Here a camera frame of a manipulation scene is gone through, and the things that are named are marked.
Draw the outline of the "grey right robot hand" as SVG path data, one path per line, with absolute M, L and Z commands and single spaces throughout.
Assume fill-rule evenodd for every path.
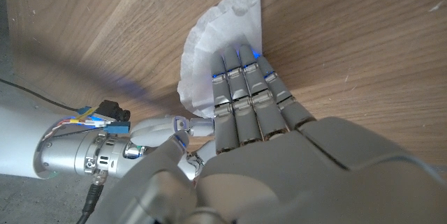
M 158 147 L 179 130 L 191 137 L 213 137 L 212 119 L 166 116 L 141 121 L 131 130 L 131 141 L 138 146 Z M 207 141 L 202 147 L 181 158 L 178 166 L 190 179 L 195 179 L 209 159 L 216 156 L 215 140 Z

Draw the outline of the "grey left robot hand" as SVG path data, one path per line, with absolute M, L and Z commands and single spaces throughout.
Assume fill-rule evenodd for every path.
M 190 180 L 188 136 L 133 166 L 90 223 L 445 223 L 446 183 L 394 142 L 316 119 L 248 45 L 210 59 L 213 157 Z

